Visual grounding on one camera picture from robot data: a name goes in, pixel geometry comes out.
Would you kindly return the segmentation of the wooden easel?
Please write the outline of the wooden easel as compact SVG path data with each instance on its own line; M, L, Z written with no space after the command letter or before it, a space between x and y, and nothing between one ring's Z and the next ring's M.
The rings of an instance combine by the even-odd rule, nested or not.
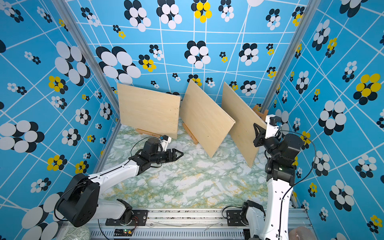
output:
M264 110L263 112L261 111L262 106L255 105L253 107L253 111L263 120L266 121L266 117L269 113L269 110Z
M151 137L155 137L155 138L160 138L162 136L160 134L152 133L152 132L145 131L142 129L136 129L136 132L139 133L140 135L147 135L147 136L151 136Z
M183 128L185 129L185 131L187 132L187 134L190 136L190 138L192 139L192 141L194 142L195 145L197 145L199 143L199 141L197 140L197 138L194 136L194 134L191 132L191 130L188 128L188 126L185 124L185 123L182 123L182 126Z

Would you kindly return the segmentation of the plywood board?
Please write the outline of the plywood board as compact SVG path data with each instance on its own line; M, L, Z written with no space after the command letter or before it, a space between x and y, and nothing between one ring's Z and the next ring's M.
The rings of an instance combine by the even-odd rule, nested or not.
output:
M193 81L183 97L180 117L211 158L236 123Z
M259 148L254 146L256 138L254 124L265 129L266 123L227 83L223 85L222 108L235 120L229 134L251 168L259 152Z
M117 89L122 125L177 138L180 96L124 84Z

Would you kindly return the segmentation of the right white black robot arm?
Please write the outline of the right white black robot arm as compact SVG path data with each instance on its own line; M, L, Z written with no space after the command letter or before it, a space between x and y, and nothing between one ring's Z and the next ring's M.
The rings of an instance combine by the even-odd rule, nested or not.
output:
M270 155L265 166L268 187L267 209L255 202L246 201L242 208L242 221L248 225L251 240L288 240L289 203L295 182L293 163L303 140L288 134L282 141L276 138L278 126L267 128L254 123L254 146L264 146Z

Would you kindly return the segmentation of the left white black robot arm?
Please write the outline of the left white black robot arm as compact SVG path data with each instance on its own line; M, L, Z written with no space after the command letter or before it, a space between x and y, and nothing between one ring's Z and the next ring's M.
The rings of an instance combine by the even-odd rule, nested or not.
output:
M138 224L132 206L122 199L103 200L100 195L111 187L136 177L150 168L160 168L183 157L184 153L168 147L171 137L144 138L144 147L128 160L108 170L86 176L76 174L54 206L54 215L81 227L91 220L114 220L119 225Z

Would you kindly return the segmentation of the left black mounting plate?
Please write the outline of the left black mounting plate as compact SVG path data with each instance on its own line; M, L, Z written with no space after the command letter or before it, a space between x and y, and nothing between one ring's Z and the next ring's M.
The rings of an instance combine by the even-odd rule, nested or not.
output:
M119 219L107 219L106 226L145 226L148 210L130 210Z

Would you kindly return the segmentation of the black mounting plate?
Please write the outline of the black mounting plate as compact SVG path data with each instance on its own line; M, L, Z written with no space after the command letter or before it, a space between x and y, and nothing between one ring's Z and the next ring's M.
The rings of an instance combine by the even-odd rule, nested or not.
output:
M248 226L248 220L242 210L226 210L227 224L230 227Z
M130 210L119 219L107 219L106 226L145 226L148 210Z

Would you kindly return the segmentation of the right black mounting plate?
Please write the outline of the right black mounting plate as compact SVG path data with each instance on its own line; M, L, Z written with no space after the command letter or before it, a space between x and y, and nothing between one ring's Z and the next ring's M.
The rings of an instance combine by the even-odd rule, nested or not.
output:
M242 210L226 210L227 224L230 227L248 226L248 220Z

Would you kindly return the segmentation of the pink round object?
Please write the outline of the pink round object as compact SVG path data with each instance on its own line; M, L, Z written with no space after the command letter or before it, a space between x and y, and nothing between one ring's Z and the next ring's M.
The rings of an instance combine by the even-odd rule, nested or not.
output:
M289 240L316 240L312 231L306 227L298 227L289 232Z

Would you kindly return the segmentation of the green patterned round object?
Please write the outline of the green patterned round object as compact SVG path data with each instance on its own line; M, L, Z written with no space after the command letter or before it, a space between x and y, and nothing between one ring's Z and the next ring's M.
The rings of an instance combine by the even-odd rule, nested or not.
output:
M88 227L67 227L63 230L60 240L90 240L91 232Z

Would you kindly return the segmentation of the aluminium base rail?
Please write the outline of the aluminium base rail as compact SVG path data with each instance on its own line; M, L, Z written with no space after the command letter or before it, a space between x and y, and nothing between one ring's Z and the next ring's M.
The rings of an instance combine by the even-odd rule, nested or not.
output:
M226 211L212 209L161 209L148 208L145 226L106 226L106 220L92 220L85 225L91 240L250 240L250 230L230 227ZM60 228L60 240L65 228Z

